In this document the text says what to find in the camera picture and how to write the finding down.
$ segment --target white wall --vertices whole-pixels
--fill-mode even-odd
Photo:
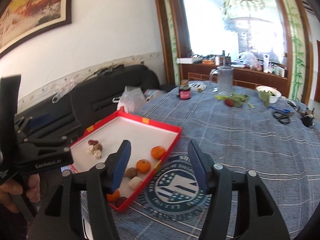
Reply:
[[[313,80],[312,80],[312,89],[310,99],[315,99],[316,94],[316,86],[317,86],[317,78],[318,78],[318,45],[317,41],[320,41],[320,23],[317,17],[309,12],[307,12],[307,17],[310,24],[311,29],[311,37],[312,37],[312,45],[313,45]]]
[[[0,59],[0,76],[22,74],[22,98],[92,65],[161,51],[155,0],[72,0],[72,24],[9,52]],[[165,82],[162,56],[149,67]]]

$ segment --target dining table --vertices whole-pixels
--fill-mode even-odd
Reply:
[[[182,128],[179,142],[145,190],[124,212],[112,210],[120,239],[198,239],[211,196],[198,187],[189,161],[190,140],[231,171],[254,170],[260,176],[285,221],[290,238],[304,228],[320,202],[320,141],[312,128],[303,125],[299,114],[289,124],[273,117],[258,92],[233,87],[246,94],[248,103],[229,107],[218,100],[212,86],[192,91],[181,100],[179,88],[148,102],[134,114]],[[300,102],[301,109],[306,106]],[[280,97],[272,106],[294,109]],[[89,220],[85,192],[83,216]],[[237,193],[233,192],[226,239],[235,230]]]

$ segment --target pink label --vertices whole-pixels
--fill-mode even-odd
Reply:
[[[180,91],[180,99],[189,99],[189,98],[191,98],[190,90]]]

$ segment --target orange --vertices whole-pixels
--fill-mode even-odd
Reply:
[[[162,146],[156,146],[151,149],[151,156],[156,160],[160,160],[164,153],[165,149]]]
[[[151,168],[150,162],[147,160],[139,160],[136,164],[137,170],[142,174],[148,173]]]
[[[113,194],[107,194],[107,200],[109,202],[116,202],[119,198],[120,198],[120,192],[117,189]]]

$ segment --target couch backrest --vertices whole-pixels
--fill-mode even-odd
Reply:
[[[49,113],[49,122],[31,129],[28,136],[43,138],[59,137],[76,133],[82,135],[84,129],[116,111],[114,97],[122,95],[125,86],[159,89],[156,74],[144,65],[132,65],[109,75],[98,75],[78,84],[57,103],[52,97],[16,115],[34,118]]]

